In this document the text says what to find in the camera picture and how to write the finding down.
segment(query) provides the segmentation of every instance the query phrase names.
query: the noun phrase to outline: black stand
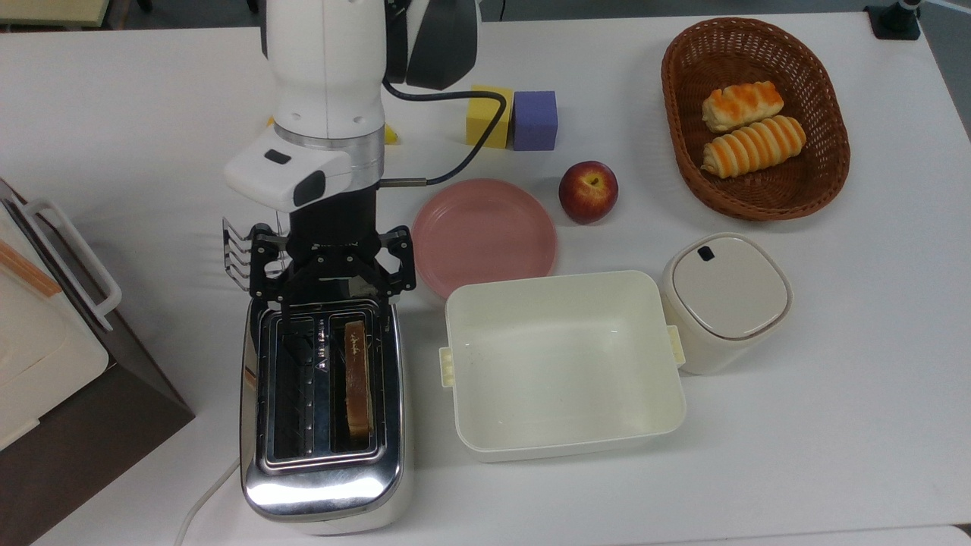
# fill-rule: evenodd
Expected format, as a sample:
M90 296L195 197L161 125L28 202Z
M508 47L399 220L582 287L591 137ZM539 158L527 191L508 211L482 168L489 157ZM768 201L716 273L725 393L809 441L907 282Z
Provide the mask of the black stand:
M921 36L917 24L920 8L908 10L896 2L888 7L867 6L863 11L870 15L873 35L880 40L917 40Z

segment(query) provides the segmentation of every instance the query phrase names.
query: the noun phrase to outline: foam block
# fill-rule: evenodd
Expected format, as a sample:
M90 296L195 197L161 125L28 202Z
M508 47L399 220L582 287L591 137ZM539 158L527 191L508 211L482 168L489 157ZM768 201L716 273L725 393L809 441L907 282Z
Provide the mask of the foam block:
M556 93L516 91L513 108L513 150L552 150L556 144Z
M512 118L513 111L513 90L506 87L491 87L488 85L472 85L473 91L493 91L506 97L506 111L502 113L499 122L496 124L492 134L485 140L485 146L490 148L506 148L509 138L509 120ZM486 132L486 127L495 112L499 108L499 103L490 98L469 99L469 110L465 115L465 143L474 146Z
M385 144L398 144L398 133L385 123Z

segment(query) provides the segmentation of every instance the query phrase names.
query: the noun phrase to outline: white cord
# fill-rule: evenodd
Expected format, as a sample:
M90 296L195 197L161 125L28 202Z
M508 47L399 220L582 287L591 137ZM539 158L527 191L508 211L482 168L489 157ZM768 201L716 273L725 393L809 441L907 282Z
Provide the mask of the white cord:
M239 458L237 458L235 461L233 461L232 464L229 465L229 468L226 468L226 471L223 472L221 476L219 476L219 479L216 480L216 482L209 488L209 490L203 493L202 496L199 497L199 500L195 501L195 504L192 506L192 508L189 509L188 514L185 514L185 519L183 520L183 526L179 529L179 535L176 536L175 546L182 546L182 542L183 540L185 540L185 534L188 532L188 526L192 524L192 518L195 517L195 514L199 511L200 508L202 508L204 504L206 504L206 501L209 500L209 498L213 496L220 487L222 487L222 484L226 483L226 480L229 479L229 476L232 476L236 472L236 469L239 467L240 467L240 460Z

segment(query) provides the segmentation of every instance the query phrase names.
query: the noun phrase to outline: white lid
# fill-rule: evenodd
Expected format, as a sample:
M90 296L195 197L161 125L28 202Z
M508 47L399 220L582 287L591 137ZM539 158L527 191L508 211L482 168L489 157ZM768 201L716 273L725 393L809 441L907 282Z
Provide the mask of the white lid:
M696 244L674 265L672 282L694 319L729 340L758 335L789 305L782 271L758 246L735 235Z

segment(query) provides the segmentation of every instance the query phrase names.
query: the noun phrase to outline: white plastic box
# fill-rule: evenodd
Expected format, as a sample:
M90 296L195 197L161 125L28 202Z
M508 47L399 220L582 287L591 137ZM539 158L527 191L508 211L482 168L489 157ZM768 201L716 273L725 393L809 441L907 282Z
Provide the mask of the white plastic box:
M53 208L46 200L33 203L42 206L18 207L31 222L31 215L38 210ZM60 209L56 211L62 226L77 233ZM3 205L0 240L50 276L50 270ZM81 236L76 235L74 240L100 266ZM111 279L103 266L101 271L103 277ZM105 313L116 304L117 301L110 302ZM45 297L0 271L0 451L39 425L40 418L57 404L101 375L108 363L108 352L65 291Z
M442 383L479 461L638 445L685 418L677 329L644 273L469 285L446 321Z
M692 374L715 373L763 341L792 307L792 288L776 262L739 233L689 245L664 269L667 320L681 333Z

